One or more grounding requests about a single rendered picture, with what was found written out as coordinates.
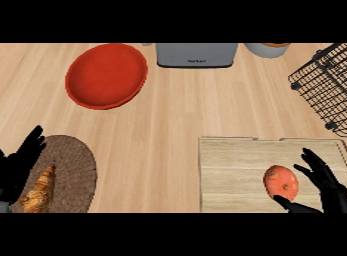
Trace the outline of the golden croissant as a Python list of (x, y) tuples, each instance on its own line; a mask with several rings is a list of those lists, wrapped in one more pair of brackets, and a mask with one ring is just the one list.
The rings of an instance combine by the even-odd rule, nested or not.
[(55, 165), (50, 164), (37, 178), (33, 189), (19, 198), (24, 213), (48, 213), (55, 190)]

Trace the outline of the red oval bowl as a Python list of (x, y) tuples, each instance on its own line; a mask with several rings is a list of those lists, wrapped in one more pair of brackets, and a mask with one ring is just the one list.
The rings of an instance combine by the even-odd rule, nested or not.
[(141, 51), (126, 44), (102, 44), (83, 52), (70, 65), (67, 94), (89, 109), (117, 108), (138, 95), (146, 74)]

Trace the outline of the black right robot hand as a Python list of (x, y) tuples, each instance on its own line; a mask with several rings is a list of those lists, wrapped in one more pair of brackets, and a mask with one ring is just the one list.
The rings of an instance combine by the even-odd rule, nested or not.
[[(310, 168), (294, 165), (294, 168), (306, 175), (319, 190), (322, 212), (328, 214), (347, 213), (347, 188), (338, 182), (328, 164), (307, 148), (303, 149), (301, 158)], [(282, 196), (270, 197), (290, 213), (319, 213), (319, 210), (299, 204)]]

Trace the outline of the orange squash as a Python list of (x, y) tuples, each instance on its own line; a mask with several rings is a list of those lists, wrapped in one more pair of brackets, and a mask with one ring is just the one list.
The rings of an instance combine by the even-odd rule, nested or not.
[(284, 166), (273, 165), (265, 172), (263, 184), (269, 197), (282, 196), (293, 201), (299, 194), (299, 180), (294, 172)]

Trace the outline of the brown woven placemat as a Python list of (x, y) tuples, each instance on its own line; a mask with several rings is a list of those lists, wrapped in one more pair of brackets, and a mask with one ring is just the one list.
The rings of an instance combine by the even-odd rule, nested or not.
[(34, 188), (45, 169), (55, 165), (52, 213), (86, 213), (96, 189), (96, 162), (87, 145), (67, 135), (45, 138), (46, 148), (30, 172), (22, 196)]

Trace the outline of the grey appliance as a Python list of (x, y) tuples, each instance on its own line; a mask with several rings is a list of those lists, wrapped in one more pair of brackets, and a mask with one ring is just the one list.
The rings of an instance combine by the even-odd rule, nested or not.
[(157, 64), (166, 68), (226, 68), (237, 49), (237, 43), (157, 43)]

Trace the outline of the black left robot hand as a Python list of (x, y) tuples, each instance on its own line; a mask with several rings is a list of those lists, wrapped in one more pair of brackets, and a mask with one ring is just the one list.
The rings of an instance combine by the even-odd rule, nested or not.
[(37, 125), (15, 153), (0, 149), (0, 202), (14, 204), (21, 196), (31, 169), (45, 150), (43, 128)]

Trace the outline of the pale wooden tray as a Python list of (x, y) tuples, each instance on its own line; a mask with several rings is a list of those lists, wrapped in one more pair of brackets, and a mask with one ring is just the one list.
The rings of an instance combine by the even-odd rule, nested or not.
[(268, 168), (304, 165), (310, 149), (327, 162), (347, 187), (347, 146), (340, 139), (203, 137), (198, 141), (201, 210), (225, 213), (281, 213), (270, 199), (263, 176)]

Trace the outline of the grey round container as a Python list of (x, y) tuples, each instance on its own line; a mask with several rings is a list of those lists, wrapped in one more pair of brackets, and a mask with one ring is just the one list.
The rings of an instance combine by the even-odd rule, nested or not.
[(278, 58), (287, 52), (290, 45), (284, 44), (268, 46), (263, 43), (247, 43), (245, 47), (256, 56), (262, 58)]

